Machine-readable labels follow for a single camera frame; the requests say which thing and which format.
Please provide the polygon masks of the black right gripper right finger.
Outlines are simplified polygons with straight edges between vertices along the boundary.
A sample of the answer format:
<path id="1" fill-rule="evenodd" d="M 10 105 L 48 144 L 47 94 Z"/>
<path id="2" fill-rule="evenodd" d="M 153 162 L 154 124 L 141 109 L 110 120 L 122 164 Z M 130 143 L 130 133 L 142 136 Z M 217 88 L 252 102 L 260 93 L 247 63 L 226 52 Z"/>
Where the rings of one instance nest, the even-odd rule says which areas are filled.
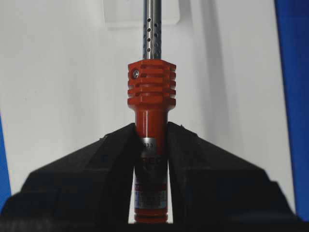
<path id="1" fill-rule="evenodd" d="M 262 168 L 168 123 L 173 221 L 182 232 L 306 232 Z"/>

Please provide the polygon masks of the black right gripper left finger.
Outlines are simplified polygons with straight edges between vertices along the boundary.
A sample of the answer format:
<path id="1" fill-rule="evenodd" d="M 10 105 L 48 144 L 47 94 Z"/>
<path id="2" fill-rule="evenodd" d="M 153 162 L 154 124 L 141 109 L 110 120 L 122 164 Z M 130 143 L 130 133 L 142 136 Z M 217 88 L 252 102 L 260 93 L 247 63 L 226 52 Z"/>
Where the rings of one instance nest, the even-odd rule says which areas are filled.
<path id="1" fill-rule="evenodd" d="M 141 143 L 129 124 L 33 171 L 0 214 L 3 232 L 112 232 L 126 227 Z"/>

